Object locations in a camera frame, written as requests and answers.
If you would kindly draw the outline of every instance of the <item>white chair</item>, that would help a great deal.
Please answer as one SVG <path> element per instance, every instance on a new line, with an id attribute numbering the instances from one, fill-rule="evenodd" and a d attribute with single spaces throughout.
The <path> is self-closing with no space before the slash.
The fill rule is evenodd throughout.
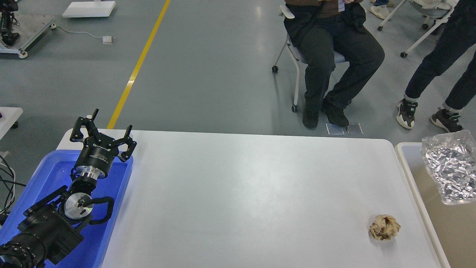
<path id="1" fill-rule="evenodd" d="M 289 8 L 285 5 L 281 5 L 279 7 L 279 15 L 280 16 L 285 16 L 286 18 L 292 20 L 294 19 L 294 14 L 289 10 Z M 300 78 L 300 71 L 299 71 L 299 65 L 298 62 L 306 63 L 306 60 L 304 57 L 301 55 L 299 50 L 294 47 L 291 43 L 291 40 L 289 39 L 289 35 L 286 37 L 286 42 L 284 42 L 283 48 L 281 48 L 281 52 L 279 53 L 278 59 L 274 63 L 273 67 L 271 68 L 273 73 L 278 73 L 278 61 L 279 58 L 281 57 L 281 54 L 283 53 L 284 48 L 288 48 L 289 56 L 291 57 L 295 67 L 296 67 L 296 86 L 294 88 L 294 101 L 293 101 L 293 106 L 291 107 L 291 110 L 293 113 L 297 113 L 299 111 L 299 106 L 298 106 L 298 97 L 299 97 L 299 78 Z M 338 52 L 334 52 L 334 62 L 335 63 L 341 63 L 345 62 L 346 59 L 344 56 Z"/>
<path id="2" fill-rule="evenodd" d="M 426 16 L 422 25 L 423 29 L 428 29 L 430 19 L 435 19 L 435 24 L 429 29 L 418 41 L 416 41 L 406 51 L 400 53 L 400 57 L 405 58 L 408 54 L 419 45 L 428 35 L 436 30 L 441 24 L 448 22 L 448 18 L 453 13 L 458 0 L 402 0 L 401 3 L 393 10 L 392 13 L 378 26 L 377 30 L 381 31 L 389 19 L 402 7 L 405 2 L 409 2 L 418 12 Z"/>

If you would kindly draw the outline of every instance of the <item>gray floor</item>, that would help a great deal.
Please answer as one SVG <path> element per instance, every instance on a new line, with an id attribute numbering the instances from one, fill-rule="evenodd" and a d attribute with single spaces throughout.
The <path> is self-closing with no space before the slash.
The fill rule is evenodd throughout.
<path id="1" fill-rule="evenodd" d="M 24 110 L 20 127 L 0 140 L 0 151 L 11 152 L 7 160 L 23 183 L 78 116 L 99 108 L 97 126 L 106 128 L 165 0 L 117 0 L 109 18 L 64 19 L 61 14 L 70 2 L 20 0 L 18 14 L 55 15 L 67 30 L 117 39 L 107 46 L 84 34 L 48 30 L 27 49 L 26 59 L 0 54 L 0 106 Z M 278 63 L 279 74 L 271 73 L 286 37 L 278 17 L 282 3 L 172 0 L 115 128 L 132 124 L 140 130 L 329 136 L 324 115 L 310 131 L 302 125 L 302 112 L 291 112 L 295 69 L 287 55 Z M 363 4 L 370 7 L 368 0 Z M 400 52 L 425 32 L 423 17 L 406 4 L 382 32 L 377 31 L 380 22 L 368 13 L 365 26 L 382 44 L 386 59 L 346 109 L 364 135 L 345 137 L 387 139 L 396 145 L 443 133 L 428 118 L 465 71 L 475 48 L 430 84 L 416 127 L 408 131 L 395 121 L 396 103 L 437 36 L 402 59 Z M 331 85 L 347 66 L 337 66 Z M 303 107 L 303 78 L 300 84 Z M 472 101 L 460 119 L 472 133 L 475 114 Z"/>

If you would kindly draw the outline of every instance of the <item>plastic bag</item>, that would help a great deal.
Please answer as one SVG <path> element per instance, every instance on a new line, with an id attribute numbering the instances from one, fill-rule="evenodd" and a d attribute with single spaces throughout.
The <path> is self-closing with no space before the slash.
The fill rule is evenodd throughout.
<path id="1" fill-rule="evenodd" d="M 476 142 L 469 130 L 424 138 L 421 153 L 444 204 L 476 201 Z"/>

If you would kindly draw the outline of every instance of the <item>yellow floor line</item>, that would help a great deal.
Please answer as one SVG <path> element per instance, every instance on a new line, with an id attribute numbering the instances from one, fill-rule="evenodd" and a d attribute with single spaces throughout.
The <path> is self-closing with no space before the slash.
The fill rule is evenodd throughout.
<path id="1" fill-rule="evenodd" d="M 144 59 L 147 56 L 147 52 L 149 52 L 150 45 L 154 41 L 157 30 L 159 29 L 160 23 L 162 22 L 162 19 L 164 18 L 165 12 L 167 11 L 169 4 L 170 4 L 170 0 L 166 0 L 164 7 L 162 8 L 162 11 L 160 12 L 159 17 L 157 18 L 157 21 L 155 22 L 154 28 L 152 29 L 152 32 L 150 32 L 149 39 L 147 39 L 147 43 L 144 46 L 142 53 L 140 54 L 139 60 L 137 60 L 136 67 L 134 68 L 134 71 L 132 72 L 132 75 L 130 76 L 129 81 L 127 82 L 126 88 L 124 89 L 124 92 L 122 93 L 122 96 L 119 99 L 118 105 L 116 106 L 116 109 L 114 110 L 114 113 L 112 114 L 112 117 L 109 120 L 109 124 L 107 127 L 108 129 L 112 129 L 116 125 L 120 112 L 122 111 L 122 108 L 124 107 L 124 103 L 126 103 L 130 90 L 132 89 L 132 86 L 134 85 L 134 82 L 137 78 L 140 68 L 142 67 L 142 64 L 144 62 Z"/>

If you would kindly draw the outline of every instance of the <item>person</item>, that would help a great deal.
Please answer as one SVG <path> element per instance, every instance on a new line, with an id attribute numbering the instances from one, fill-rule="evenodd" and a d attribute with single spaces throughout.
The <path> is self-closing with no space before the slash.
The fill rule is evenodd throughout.
<path id="1" fill-rule="evenodd" d="M 392 0 L 370 0 L 374 5 L 370 7 L 370 13 L 377 16 L 379 19 L 386 19 L 390 12 L 388 12 L 387 7 L 391 8 L 395 6 L 395 2 Z"/>
<path id="2" fill-rule="evenodd" d="M 442 75 L 453 63 L 476 43 L 476 1 L 459 0 L 451 14 L 435 49 L 417 68 L 397 105 L 397 122 L 406 129 L 415 125 L 418 99 L 430 82 Z M 476 94 L 476 53 L 467 70 L 456 82 L 443 106 L 430 121 L 449 132 L 463 129 L 459 124 L 461 110 Z"/>
<path id="3" fill-rule="evenodd" d="M 329 123 L 349 125 L 344 109 L 377 71 L 385 57 L 377 40 L 362 24 L 362 0 L 285 0 L 295 15 L 284 25 L 294 46 L 308 62 L 305 81 L 306 104 L 302 122 L 315 129 L 319 110 Z M 334 50 L 350 65 L 340 81 L 325 97 L 330 75 L 335 68 Z"/>

